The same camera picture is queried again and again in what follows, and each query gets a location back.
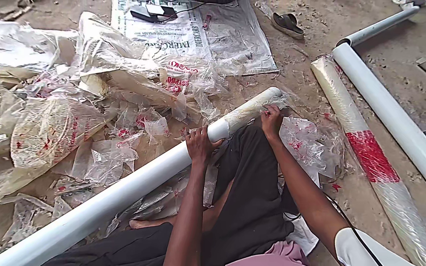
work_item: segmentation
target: pipe end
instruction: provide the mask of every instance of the pipe end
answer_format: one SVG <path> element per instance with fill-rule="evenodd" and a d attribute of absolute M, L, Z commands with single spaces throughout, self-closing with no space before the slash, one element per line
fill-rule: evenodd
<path fill-rule="evenodd" d="M 348 39 L 348 38 L 343 38 L 343 39 L 341 39 L 337 44 L 336 44 L 336 47 L 338 47 L 338 46 L 340 46 L 340 45 L 342 45 L 342 44 L 349 44 L 349 46 L 351 46 L 351 40 L 350 39 Z"/>

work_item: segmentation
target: leg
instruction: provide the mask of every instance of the leg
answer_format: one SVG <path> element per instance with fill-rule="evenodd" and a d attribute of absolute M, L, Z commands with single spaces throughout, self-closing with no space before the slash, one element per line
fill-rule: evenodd
<path fill-rule="evenodd" d="M 100 241 L 65 251 L 43 266 L 162 266 L 173 226 L 119 232 Z"/>
<path fill-rule="evenodd" d="M 233 179 L 216 224 L 204 234 L 203 265 L 261 254 L 293 231 L 282 218 L 277 161 L 259 127 L 241 128 L 230 141 L 220 159 L 214 205 Z"/>
<path fill-rule="evenodd" d="M 228 184 L 226 191 L 223 193 L 221 198 L 216 202 L 216 204 L 214 206 L 206 209 L 203 212 L 203 225 L 202 225 L 202 231 L 203 232 L 210 231 L 213 228 L 214 224 L 216 223 L 216 219 L 218 219 L 218 216 L 220 215 L 221 209 L 223 208 L 223 205 L 226 202 L 226 198 L 228 198 L 228 194 L 231 190 L 232 184 L 233 184 L 233 181 L 231 181 Z M 157 220 L 154 220 L 154 221 L 131 220 L 131 221 L 129 221 L 129 226 L 132 229 L 140 229 L 140 228 L 144 228 L 144 227 L 158 226 L 158 225 L 163 224 L 164 222 L 168 222 L 168 223 L 174 225 L 176 219 L 177 219 L 177 216 L 171 216 L 171 217 L 167 217 L 167 218 L 157 219 Z"/>

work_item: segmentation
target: red and white plastic wrapping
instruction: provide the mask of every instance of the red and white plastic wrapping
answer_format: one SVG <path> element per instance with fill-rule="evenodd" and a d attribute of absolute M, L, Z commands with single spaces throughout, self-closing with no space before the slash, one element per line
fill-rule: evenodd
<path fill-rule="evenodd" d="M 426 266 L 426 222 L 369 130 L 336 67 L 326 57 L 311 65 L 408 257 L 413 264 Z"/>

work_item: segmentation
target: white pvc pipe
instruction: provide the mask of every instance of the white pvc pipe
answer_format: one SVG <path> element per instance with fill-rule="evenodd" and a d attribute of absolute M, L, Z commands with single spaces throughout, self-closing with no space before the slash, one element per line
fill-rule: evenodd
<path fill-rule="evenodd" d="M 322 57 L 311 63 L 311 69 L 331 107 L 343 126 L 369 182 L 373 186 L 387 217 L 391 221 L 410 261 L 426 266 L 426 223 L 389 164 L 373 133 L 336 72 L 335 65 Z"/>
<path fill-rule="evenodd" d="M 415 15 L 420 8 L 418 6 L 412 6 L 409 9 L 401 11 L 395 15 L 392 15 L 386 19 L 383 19 L 375 24 L 365 27 L 364 29 L 357 31 L 351 35 L 348 35 L 341 39 L 336 46 L 339 46 L 343 43 L 348 43 L 350 46 L 355 46 L 362 43 L 363 41 L 375 36 L 382 31 L 392 27 L 393 25 L 408 19 L 409 17 Z"/>
<path fill-rule="evenodd" d="M 426 136 L 422 130 L 347 43 L 333 50 L 333 58 L 426 179 Z"/>
<path fill-rule="evenodd" d="M 227 138 L 257 117 L 262 105 L 282 93 L 271 87 L 208 127 L 212 142 Z M 0 254 L 0 266 L 39 266 L 85 238 L 102 223 L 192 163 L 186 143 L 171 148 L 116 184 Z"/>

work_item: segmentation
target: sandal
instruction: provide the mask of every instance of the sandal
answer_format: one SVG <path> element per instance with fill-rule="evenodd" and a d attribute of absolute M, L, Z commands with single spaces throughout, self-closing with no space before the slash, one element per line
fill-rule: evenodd
<path fill-rule="evenodd" d="M 272 26 L 288 36 L 295 39 L 303 39 L 303 30 L 297 27 L 297 18 L 292 14 L 284 14 L 279 16 L 277 13 L 272 14 Z"/>

